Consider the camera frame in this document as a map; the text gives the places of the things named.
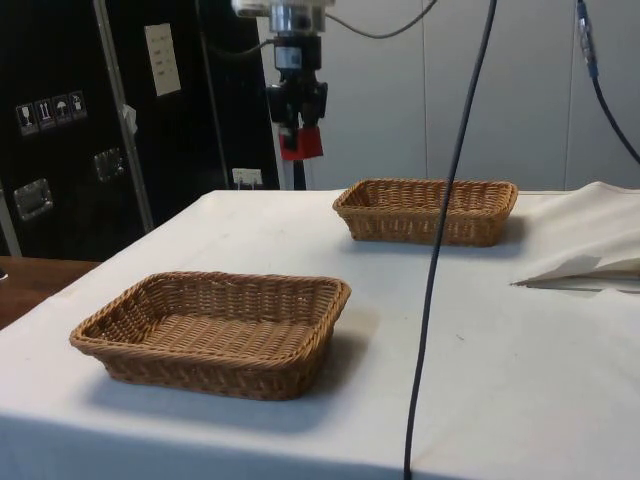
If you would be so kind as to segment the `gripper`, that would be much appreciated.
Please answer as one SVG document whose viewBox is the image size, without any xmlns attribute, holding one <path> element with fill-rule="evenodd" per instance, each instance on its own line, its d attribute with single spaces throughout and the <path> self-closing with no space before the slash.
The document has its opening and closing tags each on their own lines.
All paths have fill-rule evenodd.
<svg viewBox="0 0 640 480">
<path fill-rule="evenodd" d="M 269 29 L 274 35 L 274 65 L 281 81 L 316 81 L 322 67 L 320 34 L 325 31 L 323 13 L 271 13 Z M 300 116 L 304 128 L 325 117 L 328 84 L 304 85 Z M 267 87 L 271 120 L 278 126 L 286 150 L 298 147 L 299 95 L 292 82 Z"/>
</svg>

